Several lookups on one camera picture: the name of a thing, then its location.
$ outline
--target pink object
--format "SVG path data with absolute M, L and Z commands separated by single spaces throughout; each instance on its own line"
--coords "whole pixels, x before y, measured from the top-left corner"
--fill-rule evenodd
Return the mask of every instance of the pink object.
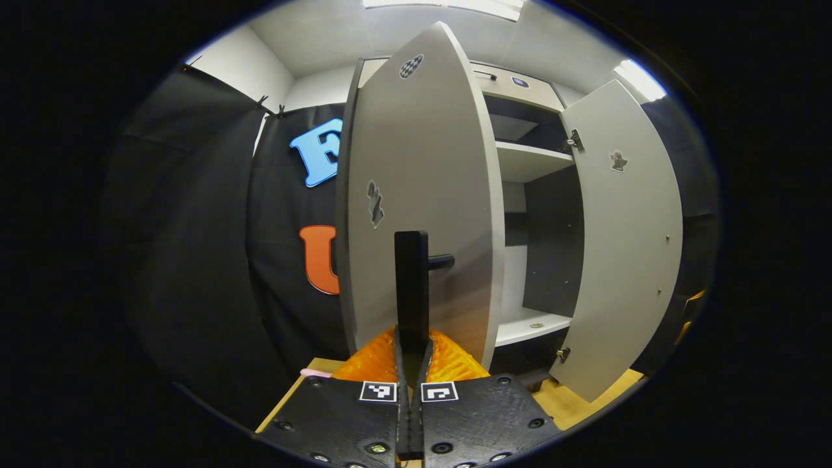
M 308 376 L 331 377 L 332 376 L 332 372 L 314 371 L 312 369 L 301 369 L 300 374 L 304 377 L 308 377 Z

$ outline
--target orange letter u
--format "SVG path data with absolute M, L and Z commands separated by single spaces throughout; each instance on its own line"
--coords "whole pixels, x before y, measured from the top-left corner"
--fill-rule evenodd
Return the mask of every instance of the orange letter u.
M 318 291 L 338 294 L 338 277 L 332 272 L 332 248 L 335 228 L 332 226 L 307 226 L 300 230 L 304 240 L 306 279 Z

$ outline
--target white shelf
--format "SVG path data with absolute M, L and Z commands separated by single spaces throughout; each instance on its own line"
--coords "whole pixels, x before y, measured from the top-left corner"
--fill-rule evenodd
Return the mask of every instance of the white shelf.
M 500 177 L 506 182 L 530 182 L 575 164 L 562 152 L 508 142 L 497 142 L 497 157 Z
M 572 319 L 569 317 L 535 311 L 526 307 L 522 307 L 521 311 L 516 311 L 511 316 L 512 321 L 501 323 L 497 329 L 495 346 L 505 346 L 518 341 L 537 338 L 553 331 L 562 330 L 572 323 Z M 543 326 L 532 328 L 532 324 L 535 323 L 540 323 Z

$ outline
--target black curtain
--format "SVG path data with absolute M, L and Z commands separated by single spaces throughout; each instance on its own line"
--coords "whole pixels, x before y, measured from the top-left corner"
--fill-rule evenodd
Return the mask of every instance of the black curtain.
M 313 358 L 349 357 L 339 297 L 318 291 L 307 280 L 299 236 L 303 227 L 334 226 L 335 178 L 307 187 L 300 153 L 289 146 L 343 115 L 344 105 L 332 104 L 268 117 L 251 169 L 246 247 L 256 298 L 280 350 L 275 378 L 283 390 Z
M 264 112 L 216 78 L 178 68 L 117 136 L 100 226 L 101 260 L 145 352 L 249 428 L 284 390 L 245 253 Z
M 719 247 L 718 178 L 698 126 L 667 97 L 641 105 L 671 159 L 682 211 L 679 275 L 656 333 L 631 366 L 653 375 L 676 346 L 682 327 L 694 320 L 704 300 L 687 300 L 708 286 Z

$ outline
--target cabinet door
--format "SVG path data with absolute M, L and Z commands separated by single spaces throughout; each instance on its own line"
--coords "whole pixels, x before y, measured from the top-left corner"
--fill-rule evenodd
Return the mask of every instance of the cabinet door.
M 430 255 L 456 260 L 430 272 L 430 326 L 490 364 L 505 226 L 497 148 L 475 79 L 459 42 L 437 22 L 352 91 L 336 187 L 352 351 L 397 321 L 394 232 L 426 231 Z
M 681 202 L 667 151 L 641 106 L 612 81 L 561 114 L 575 149 L 584 254 L 565 362 L 549 371 L 595 400 L 636 360 L 667 310 L 681 256 Z

